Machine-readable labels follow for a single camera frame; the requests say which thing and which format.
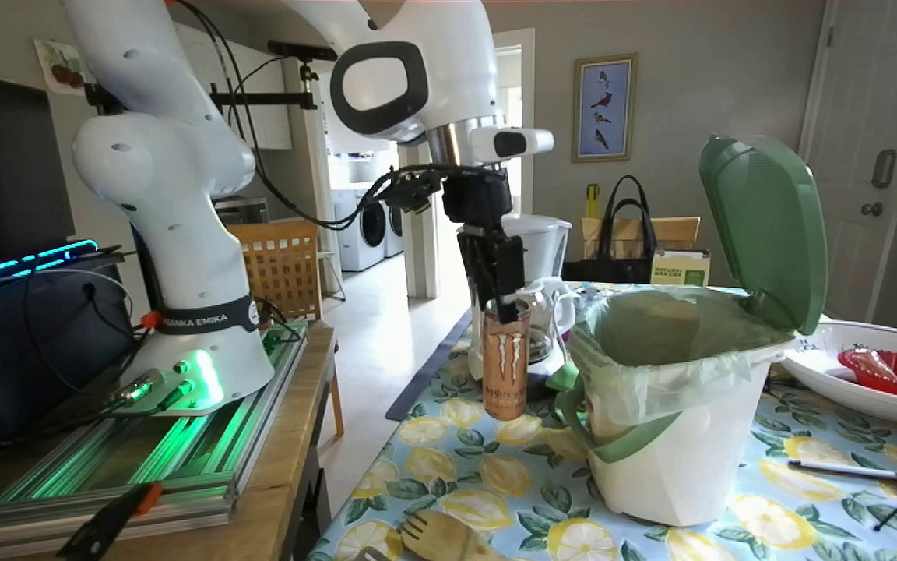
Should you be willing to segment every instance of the chair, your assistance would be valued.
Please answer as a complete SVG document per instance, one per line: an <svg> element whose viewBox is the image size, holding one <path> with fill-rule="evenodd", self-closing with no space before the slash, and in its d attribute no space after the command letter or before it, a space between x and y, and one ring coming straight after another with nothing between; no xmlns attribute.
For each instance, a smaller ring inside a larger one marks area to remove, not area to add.
<svg viewBox="0 0 897 561"><path fill-rule="evenodd" d="M321 232L301 218L228 223L240 239L252 295L282 317L321 322ZM344 410L335 377L330 379L332 430L344 434Z"/></svg>

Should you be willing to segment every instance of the wooden cabinet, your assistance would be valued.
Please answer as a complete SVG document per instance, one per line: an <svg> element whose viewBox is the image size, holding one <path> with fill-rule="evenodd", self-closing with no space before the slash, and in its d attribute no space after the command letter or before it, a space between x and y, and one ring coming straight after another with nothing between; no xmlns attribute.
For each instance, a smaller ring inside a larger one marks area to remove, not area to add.
<svg viewBox="0 0 897 561"><path fill-rule="evenodd" d="M178 24L178 41L183 52L189 55L199 85L204 91L214 86L228 94L231 86L228 86L214 42L189 24ZM271 52L252 50L241 42L231 42L231 52L237 58L246 94L282 94L282 68L278 61L267 61ZM252 115L255 141L261 148L291 145L286 106L248 106L248 115ZM237 109L225 106L225 118L252 145L246 106L237 106Z"/></svg>

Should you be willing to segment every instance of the door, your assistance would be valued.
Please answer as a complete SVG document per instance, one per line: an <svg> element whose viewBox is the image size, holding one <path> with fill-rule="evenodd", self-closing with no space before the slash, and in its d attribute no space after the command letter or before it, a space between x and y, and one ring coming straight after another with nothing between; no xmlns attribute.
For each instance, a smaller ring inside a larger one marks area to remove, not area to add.
<svg viewBox="0 0 897 561"><path fill-rule="evenodd" d="M897 0L828 0L800 151L828 227L824 311L873 322L897 227Z"/></svg>

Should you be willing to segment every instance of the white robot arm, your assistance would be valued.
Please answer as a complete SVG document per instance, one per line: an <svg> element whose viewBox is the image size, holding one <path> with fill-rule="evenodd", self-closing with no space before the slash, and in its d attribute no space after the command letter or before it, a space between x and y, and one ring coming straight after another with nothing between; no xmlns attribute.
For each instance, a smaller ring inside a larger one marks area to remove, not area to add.
<svg viewBox="0 0 897 561"><path fill-rule="evenodd" d="M358 135L429 141L448 218L479 294L507 322L503 294L520 276L520 239L498 159L551 148L545 130L489 127L496 46L479 0L405 0L373 29L354 0L282 0L338 50L330 99ZM82 177L141 232L162 311L120 377L123 410L204 415L273 377L252 317L240 242L212 196L248 184L252 151L231 135L189 71L162 0L63 0L76 50L123 106L85 120L75 137Z"/></svg>

